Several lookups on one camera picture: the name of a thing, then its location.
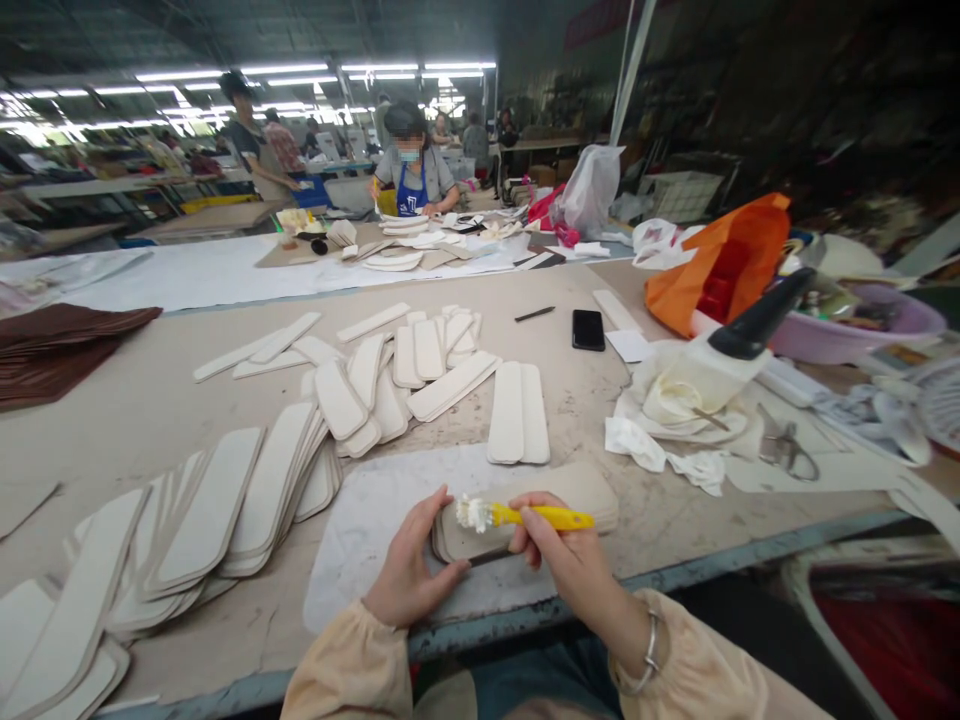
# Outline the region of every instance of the plaid shirt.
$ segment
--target plaid shirt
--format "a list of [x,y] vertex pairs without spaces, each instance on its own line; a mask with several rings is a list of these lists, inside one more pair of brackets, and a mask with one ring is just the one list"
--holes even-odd
[[306,167],[300,162],[300,148],[293,135],[280,123],[267,123],[263,128],[267,142],[277,154],[280,167],[284,172],[304,172]]

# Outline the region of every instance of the woman's right hand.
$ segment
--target woman's right hand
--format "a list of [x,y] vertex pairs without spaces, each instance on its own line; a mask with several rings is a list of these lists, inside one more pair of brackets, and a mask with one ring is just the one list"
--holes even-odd
[[610,572],[596,529],[558,533],[529,509],[542,505],[567,507],[548,492],[527,493],[510,501],[510,507],[520,511],[523,525],[514,530],[509,550],[523,553],[535,570],[546,560],[560,597],[577,617],[594,627],[612,607],[623,603],[626,591]]

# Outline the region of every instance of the yellow glue brush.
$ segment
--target yellow glue brush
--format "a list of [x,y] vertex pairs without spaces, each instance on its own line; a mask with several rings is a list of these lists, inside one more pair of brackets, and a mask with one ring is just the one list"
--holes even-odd
[[[555,530],[583,530],[596,525],[592,515],[567,508],[544,505],[530,509],[543,517]],[[478,498],[470,499],[464,496],[463,500],[457,502],[457,523],[460,527],[473,528],[482,533],[488,527],[500,527],[510,523],[523,525],[523,519],[519,512],[506,505],[485,503]]]

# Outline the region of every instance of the hand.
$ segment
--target hand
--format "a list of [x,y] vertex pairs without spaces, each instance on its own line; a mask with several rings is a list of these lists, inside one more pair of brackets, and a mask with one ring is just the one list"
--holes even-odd
[[523,553],[527,564],[540,569],[546,560],[557,590],[574,614],[596,631],[595,625],[616,607],[626,591],[614,579],[595,528],[558,533],[549,522],[529,509],[531,505],[567,507],[556,495],[532,492],[510,501],[519,510],[523,525],[517,525],[510,541],[512,553]]
[[423,559],[423,545],[437,513],[453,502],[442,486],[407,513],[387,551],[387,560],[363,599],[367,610],[384,625],[408,628],[450,597],[467,570],[469,560],[447,565],[436,577]]

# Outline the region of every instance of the silver bracelet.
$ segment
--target silver bracelet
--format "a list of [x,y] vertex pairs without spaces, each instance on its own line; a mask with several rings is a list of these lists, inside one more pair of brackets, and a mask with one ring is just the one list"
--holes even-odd
[[660,623],[661,618],[656,610],[649,605],[647,606],[647,615],[650,616],[650,644],[647,646],[647,654],[643,658],[647,669],[644,671],[643,677],[639,680],[634,680],[630,676],[621,678],[624,681],[624,685],[627,685],[627,692],[631,696],[639,695],[643,692],[643,688],[650,682],[650,679],[660,672],[660,666],[657,664],[655,656],[657,651],[657,625]]

